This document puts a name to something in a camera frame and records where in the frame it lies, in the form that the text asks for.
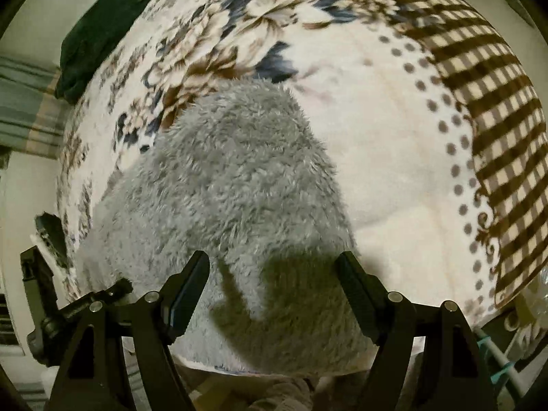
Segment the grey fleece pants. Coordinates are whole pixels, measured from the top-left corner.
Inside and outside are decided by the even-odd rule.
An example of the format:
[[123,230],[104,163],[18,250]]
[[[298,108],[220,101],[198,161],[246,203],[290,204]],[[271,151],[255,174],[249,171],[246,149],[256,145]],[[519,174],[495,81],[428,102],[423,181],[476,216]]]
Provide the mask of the grey fleece pants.
[[334,273],[356,247],[334,166],[290,92],[240,80],[199,98],[95,206],[79,287],[157,290],[197,250],[210,275],[172,354],[231,374],[338,375],[372,359]]

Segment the teal drying rack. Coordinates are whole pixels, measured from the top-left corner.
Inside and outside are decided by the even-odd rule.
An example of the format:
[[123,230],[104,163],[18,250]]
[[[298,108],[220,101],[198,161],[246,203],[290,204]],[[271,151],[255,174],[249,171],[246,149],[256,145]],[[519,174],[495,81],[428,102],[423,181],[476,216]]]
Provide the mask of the teal drying rack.
[[506,357],[486,332],[476,328],[474,333],[480,356],[485,362],[492,357],[498,365],[494,372],[489,375],[495,396],[498,396],[502,388],[510,383],[509,394],[516,402],[519,402],[526,396],[528,387],[515,369],[514,362]]

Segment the beige fleece robe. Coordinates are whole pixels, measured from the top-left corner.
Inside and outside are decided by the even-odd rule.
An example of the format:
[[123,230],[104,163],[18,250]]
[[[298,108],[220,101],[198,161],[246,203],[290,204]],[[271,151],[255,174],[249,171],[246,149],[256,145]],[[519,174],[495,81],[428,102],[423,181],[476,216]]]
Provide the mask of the beige fleece robe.
[[236,377],[180,363],[176,371],[198,410],[351,410],[369,377]]

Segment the floral bed blanket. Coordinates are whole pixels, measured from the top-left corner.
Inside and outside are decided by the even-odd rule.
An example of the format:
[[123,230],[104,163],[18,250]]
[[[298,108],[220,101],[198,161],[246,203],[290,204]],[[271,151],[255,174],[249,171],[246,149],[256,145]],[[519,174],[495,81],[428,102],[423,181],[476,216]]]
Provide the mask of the floral bed blanket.
[[287,89],[334,166],[363,268],[471,326],[547,265],[547,136],[531,79],[464,0],[151,0],[74,104],[58,211],[69,257],[95,206],[199,98]]

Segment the dark green folded blanket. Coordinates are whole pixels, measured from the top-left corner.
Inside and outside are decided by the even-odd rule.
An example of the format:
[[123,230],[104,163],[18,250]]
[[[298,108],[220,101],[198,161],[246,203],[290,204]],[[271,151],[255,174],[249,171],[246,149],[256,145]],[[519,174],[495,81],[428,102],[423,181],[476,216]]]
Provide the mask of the dark green folded blanket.
[[151,0],[98,0],[61,44],[55,97],[74,105]]

